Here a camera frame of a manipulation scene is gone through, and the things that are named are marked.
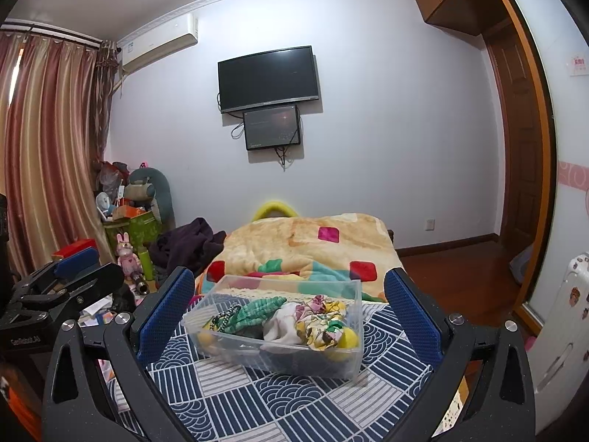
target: beige blanket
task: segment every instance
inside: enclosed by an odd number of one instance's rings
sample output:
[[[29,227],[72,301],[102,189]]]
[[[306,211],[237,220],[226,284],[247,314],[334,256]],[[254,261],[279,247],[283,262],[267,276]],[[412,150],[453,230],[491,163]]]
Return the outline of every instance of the beige blanket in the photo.
[[[227,237],[225,249],[197,279],[201,290],[225,274],[305,280],[360,279],[363,292],[384,299],[388,270],[402,267],[384,223],[367,214],[278,217],[247,224]]]

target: small black monitor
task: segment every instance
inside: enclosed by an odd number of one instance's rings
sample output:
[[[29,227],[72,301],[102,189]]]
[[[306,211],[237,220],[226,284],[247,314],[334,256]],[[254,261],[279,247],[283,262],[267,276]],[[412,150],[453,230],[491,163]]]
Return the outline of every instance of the small black monitor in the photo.
[[[248,151],[300,144],[296,105],[246,111],[243,128]]]
[[[222,113],[319,99],[310,46],[241,56],[218,67]]]

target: curtain rod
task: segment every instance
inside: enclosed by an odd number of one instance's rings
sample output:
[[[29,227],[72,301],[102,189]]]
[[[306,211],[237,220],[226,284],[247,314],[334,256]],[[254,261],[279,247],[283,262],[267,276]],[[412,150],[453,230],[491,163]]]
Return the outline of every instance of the curtain rod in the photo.
[[[73,43],[99,48],[102,40],[93,38],[92,36],[76,34],[75,32],[67,31],[57,26],[44,25],[42,23],[35,23],[34,21],[25,20],[4,20],[0,29],[4,31],[21,31],[26,33],[35,33],[44,36],[53,36]]]

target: blue gripper pad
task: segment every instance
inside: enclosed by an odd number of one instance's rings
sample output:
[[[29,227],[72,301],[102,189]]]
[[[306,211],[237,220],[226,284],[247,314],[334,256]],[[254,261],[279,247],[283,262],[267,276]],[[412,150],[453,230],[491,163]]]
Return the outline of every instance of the blue gripper pad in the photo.
[[[143,367],[160,360],[166,344],[194,296],[194,276],[185,267],[178,267],[170,274],[160,291],[165,291],[165,294],[138,331],[137,360]],[[143,301],[139,304],[135,314],[145,303]]]
[[[440,332],[394,269],[385,276],[385,296],[419,360],[437,368],[443,359]]]
[[[98,263],[99,254],[96,248],[86,248],[73,256],[59,261],[55,265],[53,273],[55,277],[72,281],[77,274]]]

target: curtain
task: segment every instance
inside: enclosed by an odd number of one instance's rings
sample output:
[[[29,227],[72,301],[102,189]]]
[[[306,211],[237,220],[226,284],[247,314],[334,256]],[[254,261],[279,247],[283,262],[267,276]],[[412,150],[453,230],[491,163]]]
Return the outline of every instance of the curtain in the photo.
[[[22,34],[0,32],[0,193],[6,194],[4,179],[4,155],[6,122],[8,116],[8,94],[22,45]]]
[[[112,260],[90,178],[89,100],[96,50],[29,35],[6,128],[11,252],[29,274],[77,239]]]
[[[90,95],[90,158],[94,171],[94,190],[98,189],[98,173],[107,145],[114,78],[118,67],[116,44],[103,41],[96,55]]]

